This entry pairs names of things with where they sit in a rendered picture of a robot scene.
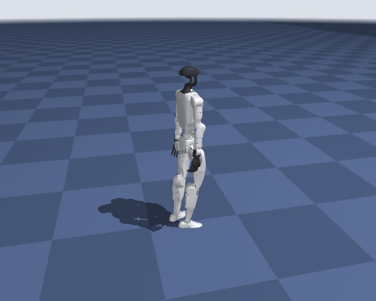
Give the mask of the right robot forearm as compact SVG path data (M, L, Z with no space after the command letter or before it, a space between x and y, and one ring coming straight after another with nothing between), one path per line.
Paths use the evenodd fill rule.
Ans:
M194 144L193 144L193 150L196 150L196 156L199 156L201 154L201 148L202 148L202 138L205 131L205 125L200 124L197 127L196 133L194 133Z

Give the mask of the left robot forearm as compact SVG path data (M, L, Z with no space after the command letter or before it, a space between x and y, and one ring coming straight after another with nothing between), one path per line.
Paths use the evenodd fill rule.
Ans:
M181 136L181 133L182 133L182 128L180 127L179 125L179 121L178 119L175 117L175 140L179 140L180 136Z

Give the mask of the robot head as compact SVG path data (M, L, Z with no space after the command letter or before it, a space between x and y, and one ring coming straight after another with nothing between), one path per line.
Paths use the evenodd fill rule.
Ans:
M180 91L181 93L190 93L192 89L192 86L195 86L197 83L197 75L199 74L199 69L197 69L194 66L184 66L180 70L180 75L185 76L186 78L190 79L189 83L186 83L184 88ZM192 76L194 77L195 82L193 82ZM193 92L193 91L192 91Z

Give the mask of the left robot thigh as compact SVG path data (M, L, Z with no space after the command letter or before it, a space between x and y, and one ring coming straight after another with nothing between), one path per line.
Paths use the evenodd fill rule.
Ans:
M179 147L179 140L175 141L175 149L178 153L178 172L179 174L174 178L174 184L182 187L186 182L186 176L190 166L190 159L188 153L183 152Z

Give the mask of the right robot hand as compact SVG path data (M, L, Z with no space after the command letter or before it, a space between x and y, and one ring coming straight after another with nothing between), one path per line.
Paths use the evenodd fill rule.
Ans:
M190 167L190 169L189 170L187 170L188 172L196 172L197 170L198 170L198 168L200 167L200 159L199 159L199 157L200 157L201 155L199 155L199 156L196 156L196 150L194 149L193 150L193 160L192 160L192 162L191 162L191 167Z

